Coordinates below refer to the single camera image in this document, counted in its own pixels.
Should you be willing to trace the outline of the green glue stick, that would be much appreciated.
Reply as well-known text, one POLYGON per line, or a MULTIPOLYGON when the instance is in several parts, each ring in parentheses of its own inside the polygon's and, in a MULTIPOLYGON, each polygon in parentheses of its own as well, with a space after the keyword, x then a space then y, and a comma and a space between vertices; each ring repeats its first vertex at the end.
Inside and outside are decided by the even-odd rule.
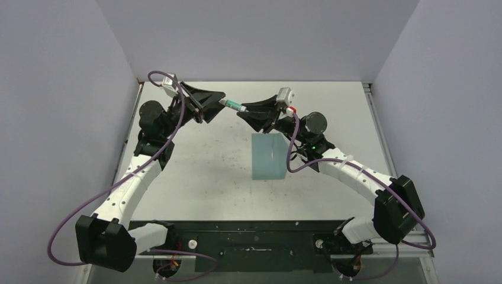
POLYGON ((247 110, 247 108, 244 105, 228 99, 221 99, 219 103, 222 104, 224 107, 233 109, 237 112, 245 112, 247 110))

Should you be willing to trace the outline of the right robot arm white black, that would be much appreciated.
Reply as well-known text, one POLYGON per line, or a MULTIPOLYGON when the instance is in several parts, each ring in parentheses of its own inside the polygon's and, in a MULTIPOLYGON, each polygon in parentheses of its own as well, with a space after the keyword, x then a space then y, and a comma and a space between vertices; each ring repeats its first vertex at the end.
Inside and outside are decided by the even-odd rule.
POLYGON ((350 253, 359 243, 374 238, 400 244, 423 220, 423 206, 411 179, 377 172, 342 152, 325 138, 327 119, 322 113, 299 118, 295 108, 277 95, 243 106, 245 110, 237 116, 256 132, 275 130, 289 140, 287 158, 299 156, 303 162, 296 169, 288 163, 289 172, 310 167, 342 182, 373 206, 372 215, 350 218, 336 229, 334 243, 340 252, 350 253))

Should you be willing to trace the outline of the teal envelope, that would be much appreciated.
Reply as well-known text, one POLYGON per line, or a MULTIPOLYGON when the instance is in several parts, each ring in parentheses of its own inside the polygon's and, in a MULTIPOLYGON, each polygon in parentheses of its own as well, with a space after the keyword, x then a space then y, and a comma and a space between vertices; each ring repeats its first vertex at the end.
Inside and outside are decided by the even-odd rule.
POLYGON ((252 134, 252 179, 284 179, 288 146, 280 133, 252 134))

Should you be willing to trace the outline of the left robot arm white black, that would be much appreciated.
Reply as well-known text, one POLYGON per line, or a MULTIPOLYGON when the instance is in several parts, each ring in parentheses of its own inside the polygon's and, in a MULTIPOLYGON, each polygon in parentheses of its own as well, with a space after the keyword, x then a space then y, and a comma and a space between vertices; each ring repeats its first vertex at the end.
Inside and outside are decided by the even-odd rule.
POLYGON ((131 218, 152 182, 161 174, 174 150, 172 136, 187 122, 209 123, 223 108, 224 92, 194 88, 184 82, 162 89, 173 98, 168 108, 149 100, 139 108, 138 141, 127 171, 90 216, 76 222, 80 260, 125 272, 138 254, 156 249, 171 254, 180 248, 174 225, 149 221, 130 228, 131 218))

